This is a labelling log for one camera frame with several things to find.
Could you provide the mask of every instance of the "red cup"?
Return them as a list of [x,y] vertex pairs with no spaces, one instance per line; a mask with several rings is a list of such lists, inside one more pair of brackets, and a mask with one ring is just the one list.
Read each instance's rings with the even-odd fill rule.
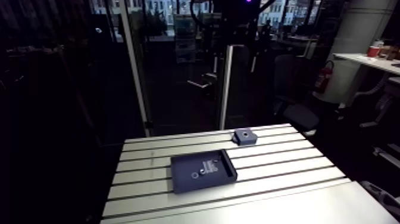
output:
[[378,46],[370,46],[368,49],[367,56],[368,57],[376,57],[378,56],[380,48]]

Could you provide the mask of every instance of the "metal frame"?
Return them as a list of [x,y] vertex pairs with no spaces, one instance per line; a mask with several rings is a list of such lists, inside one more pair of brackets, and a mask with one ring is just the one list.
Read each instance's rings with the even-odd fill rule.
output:
[[228,105],[229,82],[230,82],[230,71],[232,68],[233,47],[234,47],[234,45],[228,45],[226,48],[225,70],[224,70],[224,79],[223,79],[224,82],[223,82],[221,111],[220,111],[220,124],[219,124],[220,130],[225,129],[226,108]]
[[145,123],[148,122],[148,116],[146,114],[145,102],[143,100],[142,88],[140,86],[138,66],[136,64],[135,50],[133,49],[132,36],[130,34],[128,10],[126,7],[125,0],[120,1],[120,10],[121,10],[122,24],[124,27],[124,33],[125,33],[125,37],[126,37],[126,45],[128,48],[128,54],[129,54],[129,58],[130,58],[130,65],[132,68],[133,80],[135,81],[135,89],[136,89],[137,101],[139,103],[140,116],[142,117],[145,135],[146,135],[146,137],[150,137],[150,131],[145,126]]

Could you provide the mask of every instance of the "aluminum t-slot table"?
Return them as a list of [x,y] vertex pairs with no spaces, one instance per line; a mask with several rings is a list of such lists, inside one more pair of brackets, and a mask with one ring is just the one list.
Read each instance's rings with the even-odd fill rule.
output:
[[[127,140],[101,223],[397,223],[291,125],[251,129],[247,147],[233,130]],[[172,192],[171,156],[221,148],[236,183]]]

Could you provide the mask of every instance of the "dark blue tray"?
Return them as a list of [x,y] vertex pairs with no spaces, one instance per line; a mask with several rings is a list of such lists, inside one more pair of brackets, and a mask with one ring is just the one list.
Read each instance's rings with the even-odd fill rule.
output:
[[175,194],[232,183],[238,178],[225,150],[174,156],[171,172]]

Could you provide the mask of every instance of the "fire extinguisher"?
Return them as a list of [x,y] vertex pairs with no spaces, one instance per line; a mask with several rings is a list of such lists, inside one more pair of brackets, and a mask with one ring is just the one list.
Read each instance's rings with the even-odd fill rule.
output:
[[320,70],[317,81],[315,82],[315,91],[319,93],[325,92],[326,86],[328,85],[329,79],[332,77],[333,68],[335,64],[329,60],[325,63],[325,66]]

